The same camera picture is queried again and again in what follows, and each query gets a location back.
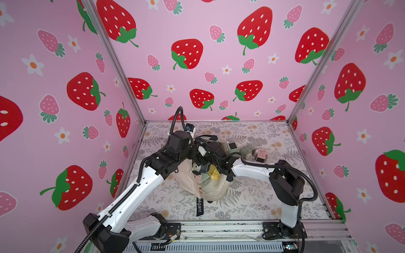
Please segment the mint green pencil sharpener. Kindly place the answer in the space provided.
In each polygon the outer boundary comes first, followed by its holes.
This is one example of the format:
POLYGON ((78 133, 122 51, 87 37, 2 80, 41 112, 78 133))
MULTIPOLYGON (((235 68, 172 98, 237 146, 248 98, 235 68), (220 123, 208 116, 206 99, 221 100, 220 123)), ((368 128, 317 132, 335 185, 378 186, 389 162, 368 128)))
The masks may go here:
POLYGON ((236 143, 232 142, 232 143, 228 143, 228 145, 229 145, 230 153, 238 152, 238 147, 237 147, 236 143))

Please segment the cream canvas tote bag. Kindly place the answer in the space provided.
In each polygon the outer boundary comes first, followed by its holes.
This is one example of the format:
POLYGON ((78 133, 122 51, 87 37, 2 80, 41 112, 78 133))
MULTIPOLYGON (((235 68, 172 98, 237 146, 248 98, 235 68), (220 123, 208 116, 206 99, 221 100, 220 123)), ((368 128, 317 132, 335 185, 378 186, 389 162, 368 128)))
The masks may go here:
POLYGON ((211 180, 207 174, 210 165, 202 166, 194 160, 186 159, 174 175, 180 187, 196 197, 197 217, 204 214, 204 201, 211 203, 220 200, 230 185, 225 175, 220 174, 218 180, 211 180))

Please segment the grey green pencil sharpener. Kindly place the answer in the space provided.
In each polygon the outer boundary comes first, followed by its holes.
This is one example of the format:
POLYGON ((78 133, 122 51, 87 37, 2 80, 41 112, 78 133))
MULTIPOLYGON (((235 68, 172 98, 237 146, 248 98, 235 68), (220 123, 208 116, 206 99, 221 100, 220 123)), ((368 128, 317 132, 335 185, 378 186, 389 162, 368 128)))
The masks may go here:
POLYGON ((242 155, 244 160, 250 160, 252 157, 254 157, 256 153, 256 148, 254 148, 251 144, 248 144, 242 147, 239 150, 239 153, 242 155))

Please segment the pink pencil sharpener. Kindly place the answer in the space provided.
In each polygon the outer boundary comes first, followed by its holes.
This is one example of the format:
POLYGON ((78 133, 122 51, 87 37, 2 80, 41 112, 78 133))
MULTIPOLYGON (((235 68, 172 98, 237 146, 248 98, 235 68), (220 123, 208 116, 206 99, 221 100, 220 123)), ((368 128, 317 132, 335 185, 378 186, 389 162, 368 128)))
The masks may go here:
POLYGON ((267 162, 269 152, 266 149, 258 148, 255 150, 254 160, 256 162, 265 163, 267 162))

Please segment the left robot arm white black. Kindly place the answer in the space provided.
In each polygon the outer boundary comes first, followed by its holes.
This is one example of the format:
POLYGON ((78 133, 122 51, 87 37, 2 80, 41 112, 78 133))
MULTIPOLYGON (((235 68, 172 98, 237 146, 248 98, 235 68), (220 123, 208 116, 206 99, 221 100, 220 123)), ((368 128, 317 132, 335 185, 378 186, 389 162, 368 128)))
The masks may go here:
POLYGON ((135 234, 125 228, 132 213, 183 161, 196 160, 198 155, 206 153, 205 148, 196 145, 185 150, 172 150, 167 146, 144 158, 136 181, 99 214, 85 217, 83 224, 87 235, 75 252, 81 252, 91 241, 102 253, 122 253, 130 243, 130 236, 135 234))

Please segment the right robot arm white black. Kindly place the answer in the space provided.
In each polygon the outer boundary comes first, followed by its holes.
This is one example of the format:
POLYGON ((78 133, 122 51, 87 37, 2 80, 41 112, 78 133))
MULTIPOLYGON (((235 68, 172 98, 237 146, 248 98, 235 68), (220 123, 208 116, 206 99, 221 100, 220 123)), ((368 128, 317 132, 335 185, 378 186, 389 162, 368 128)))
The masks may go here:
POLYGON ((307 238, 301 222, 302 204, 315 201, 318 191, 306 174, 285 160, 273 164, 252 162, 245 160, 240 152, 227 155, 218 142, 197 137, 195 143, 199 153, 193 163, 201 167, 199 172, 208 172, 210 166, 215 166, 219 173, 217 180, 212 179, 203 186, 203 199, 221 198, 236 177, 268 181, 282 203, 282 216, 277 225, 264 232, 263 239, 307 238))

